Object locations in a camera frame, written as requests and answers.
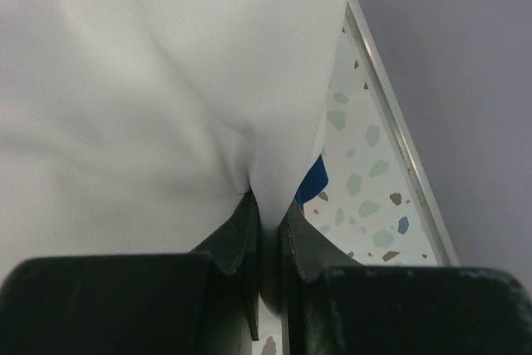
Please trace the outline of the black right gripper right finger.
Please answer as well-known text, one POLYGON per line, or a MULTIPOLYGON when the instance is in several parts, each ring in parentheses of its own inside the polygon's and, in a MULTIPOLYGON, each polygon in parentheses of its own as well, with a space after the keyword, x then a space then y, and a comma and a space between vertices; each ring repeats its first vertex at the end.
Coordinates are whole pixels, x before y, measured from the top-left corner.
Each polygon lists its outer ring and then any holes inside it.
POLYGON ((496 269, 365 266, 296 205, 280 225, 286 354, 528 354, 531 302, 496 269))

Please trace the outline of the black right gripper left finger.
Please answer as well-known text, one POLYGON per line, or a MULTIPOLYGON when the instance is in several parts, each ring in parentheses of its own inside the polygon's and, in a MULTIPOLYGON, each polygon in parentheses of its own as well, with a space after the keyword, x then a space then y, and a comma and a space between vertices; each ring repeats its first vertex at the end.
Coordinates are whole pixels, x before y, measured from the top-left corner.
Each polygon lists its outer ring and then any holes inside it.
POLYGON ((1 287, 1 351, 249 354, 259 338, 258 263, 252 194, 186 254, 29 259, 1 287))

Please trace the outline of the white t shirt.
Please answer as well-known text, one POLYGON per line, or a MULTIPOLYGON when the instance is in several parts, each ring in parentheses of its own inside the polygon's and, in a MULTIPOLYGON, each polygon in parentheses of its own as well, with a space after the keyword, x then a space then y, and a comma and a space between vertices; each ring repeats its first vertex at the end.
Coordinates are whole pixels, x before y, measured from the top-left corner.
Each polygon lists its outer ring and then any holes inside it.
POLYGON ((1 0, 1 274, 193 249, 254 193, 277 229, 322 152, 347 0, 1 0))

